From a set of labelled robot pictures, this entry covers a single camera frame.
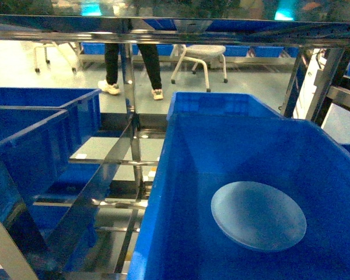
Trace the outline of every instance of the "reflective surface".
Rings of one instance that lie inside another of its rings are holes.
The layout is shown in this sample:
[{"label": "reflective surface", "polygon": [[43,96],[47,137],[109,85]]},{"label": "reflective surface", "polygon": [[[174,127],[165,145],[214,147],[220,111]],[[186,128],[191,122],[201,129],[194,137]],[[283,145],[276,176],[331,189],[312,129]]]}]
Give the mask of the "reflective surface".
[{"label": "reflective surface", "polygon": [[0,0],[0,14],[350,22],[350,0]]}]

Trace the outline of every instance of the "person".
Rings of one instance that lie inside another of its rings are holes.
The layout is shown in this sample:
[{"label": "person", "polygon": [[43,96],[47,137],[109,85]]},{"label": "person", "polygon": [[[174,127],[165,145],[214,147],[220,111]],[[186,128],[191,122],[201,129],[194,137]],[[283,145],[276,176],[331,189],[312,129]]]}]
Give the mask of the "person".
[{"label": "person", "polygon": [[[158,50],[155,44],[138,44],[150,83],[154,100],[163,99],[163,90],[160,76]],[[119,45],[105,44],[106,79],[98,83],[98,87],[111,95],[119,95],[121,90],[118,81],[118,53]]]}]

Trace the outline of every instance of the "stainless steel rack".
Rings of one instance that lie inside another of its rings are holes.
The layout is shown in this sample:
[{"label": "stainless steel rack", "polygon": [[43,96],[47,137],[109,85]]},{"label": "stainless steel rack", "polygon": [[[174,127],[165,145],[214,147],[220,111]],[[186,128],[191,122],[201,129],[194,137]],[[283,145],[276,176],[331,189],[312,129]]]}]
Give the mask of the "stainless steel rack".
[{"label": "stainless steel rack", "polygon": [[[38,201],[41,205],[71,206],[71,211],[58,227],[60,231],[52,237],[51,247],[54,251],[62,248],[57,254],[61,265],[70,256],[75,237],[80,236],[76,229],[75,214],[79,211],[99,208],[132,209],[125,229],[113,228],[125,232],[121,253],[111,274],[88,272],[62,273],[57,269],[46,270],[48,279],[125,279],[121,273],[129,240],[135,227],[138,211],[145,208],[145,189],[142,166],[156,165],[156,162],[141,160],[139,139],[145,133],[154,138],[163,138],[166,129],[166,116],[155,114],[137,114],[135,100],[135,79],[131,43],[194,43],[194,44],[249,44],[299,46],[300,52],[293,68],[286,98],[281,113],[292,117],[299,96],[300,86],[306,72],[306,50],[314,47],[329,48],[327,64],[319,72],[317,91],[306,118],[321,125],[331,103],[350,110],[350,77],[344,76],[350,60],[350,4],[341,0],[330,1],[327,9],[320,9],[311,14],[304,13],[299,6],[292,7],[296,21],[273,21],[272,15],[278,5],[269,6],[260,13],[249,13],[234,5],[234,1],[132,1],[125,2],[124,11],[114,16],[113,1],[81,1],[71,4],[61,1],[59,7],[51,9],[50,1],[33,1],[29,7],[13,8],[7,1],[0,1],[0,40],[31,41],[76,41],[123,43],[125,52],[121,54],[124,77],[124,92],[127,101],[127,114],[110,114],[103,116],[105,129],[119,130],[122,134],[112,147],[104,161],[99,162],[100,169],[74,201]],[[79,16],[88,5],[98,5],[101,16]],[[152,11],[151,16],[140,16],[143,9]],[[231,16],[231,9],[237,14]],[[124,156],[131,147],[132,160],[125,161]],[[119,165],[131,165],[135,174],[135,202],[96,198],[102,185],[110,184]],[[1,185],[13,188],[12,182]],[[0,222],[0,263],[13,280],[38,279],[35,270],[38,268],[28,262],[28,255],[21,252],[13,236],[9,234],[5,223]]]}]

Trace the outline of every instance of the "blue bin rim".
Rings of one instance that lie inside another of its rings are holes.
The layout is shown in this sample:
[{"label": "blue bin rim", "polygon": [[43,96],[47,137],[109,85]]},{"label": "blue bin rim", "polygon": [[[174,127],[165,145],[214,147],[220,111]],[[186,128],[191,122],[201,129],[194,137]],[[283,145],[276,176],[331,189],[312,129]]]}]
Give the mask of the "blue bin rim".
[{"label": "blue bin rim", "polygon": [[[0,110],[21,110],[21,111],[38,111],[36,108],[29,107],[15,107],[15,106],[0,106]],[[65,119],[69,116],[69,112],[63,109],[42,109],[44,111],[53,112],[49,117],[35,122],[32,125],[12,134],[11,136],[0,141],[0,149],[3,146],[11,146],[15,147],[24,139],[27,139],[33,135],[33,133],[38,133],[40,131],[46,130],[47,128],[44,126],[46,124],[52,124],[54,122],[58,122],[59,120]]]},{"label": "blue bin rim", "polygon": [[245,96],[249,96],[250,98],[254,99],[255,101],[261,103],[261,105],[263,107],[265,107],[267,110],[271,111],[273,114],[275,114],[276,116],[278,116],[279,118],[283,118],[282,115],[280,115],[278,112],[276,112],[274,109],[272,109],[271,107],[269,107],[268,105],[266,105],[265,103],[263,103],[260,99],[256,98],[254,95],[249,94],[249,93],[233,93],[233,92],[174,92],[172,97],[171,97],[171,102],[170,102],[170,107],[169,107],[169,111],[167,112],[167,116],[166,116],[166,120],[169,121],[171,119],[171,116],[173,114],[178,114],[178,113],[174,113],[174,107],[175,107],[175,102],[176,102],[176,96],[177,95],[189,95],[189,94],[195,94],[195,95],[210,95],[212,97],[212,94],[217,94],[217,95],[245,95]]},{"label": "blue bin rim", "polygon": [[[166,131],[166,137],[164,139],[163,148],[161,152],[160,158],[169,158],[169,155],[171,153],[171,149],[168,147],[168,145],[172,142],[176,142],[177,139],[174,137],[174,131],[175,131],[175,123],[177,121],[178,117],[181,116],[194,116],[192,114],[188,113],[181,113],[181,114],[175,114],[171,120],[169,121],[169,126]],[[245,118],[244,120],[238,116],[219,116],[219,115],[213,115],[213,118],[228,118],[230,121],[236,120],[236,121],[255,121],[257,122],[256,118]],[[298,123],[299,125],[306,125],[310,129],[314,130],[315,132],[319,133],[324,140],[330,141],[331,145],[334,146],[334,148],[340,149],[340,153],[342,152],[345,155],[346,160],[350,160],[350,153],[346,151],[345,148],[343,148],[339,143],[337,143],[335,140],[332,139],[323,129],[321,129],[319,126],[314,124],[313,122],[307,121],[307,120],[298,120],[298,119],[292,119],[292,118],[262,118],[259,122],[263,121],[273,121],[273,122],[287,122],[287,123]],[[157,174],[153,181],[152,185],[152,191],[150,193],[149,201],[148,201],[148,207],[145,210],[145,214],[141,223],[141,231],[138,236],[138,240],[136,241],[135,250],[132,256],[131,265],[128,270],[127,280],[144,280],[145,279],[145,272],[146,272],[146,266],[148,263],[148,255],[152,247],[152,243],[155,242],[153,239],[155,228],[157,225],[157,219],[158,219],[158,213],[160,210],[160,198],[162,196],[162,193],[164,191],[163,186],[165,186],[166,182],[166,172],[163,170],[166,170],[166,165],[168,164],[167,161],[160,160],[158,167],[157,167]]]},{"label": "blue bin rim", "polygon": [[29,90],[37,90],[37,89],[41,89],[42,91],[45,90],[91,90],[90,92],[87,92],[61,106],[11,106],[14,108],[45,108],[46,110],[48,109],[69,109],[70,107],[76,106],[77,104],[79,104],[82,101],[86,101],[86,100],[90,100],[92,98],[94,98],[96,95],[100,94],[102,91],[100,89],[90,89],[90,88],[80,88],[80,89],[74,89],[74,88],[68,88],[68,87],[26,87],[26,88],[22,88],[22,87],[0,87],[0,89],[29,89]]}]

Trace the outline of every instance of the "black pants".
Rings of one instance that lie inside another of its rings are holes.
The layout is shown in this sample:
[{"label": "black pants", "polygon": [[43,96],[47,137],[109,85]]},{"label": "black pants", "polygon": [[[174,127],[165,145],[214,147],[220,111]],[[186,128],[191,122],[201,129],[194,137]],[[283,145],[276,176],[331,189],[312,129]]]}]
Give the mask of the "black pants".
[{"label": "black pants", "polygon": [[[138,44],[153,89],[162,89],[157,46]],[[105,44],[106,81],[109,85],[118,81],[118,44]]]}]

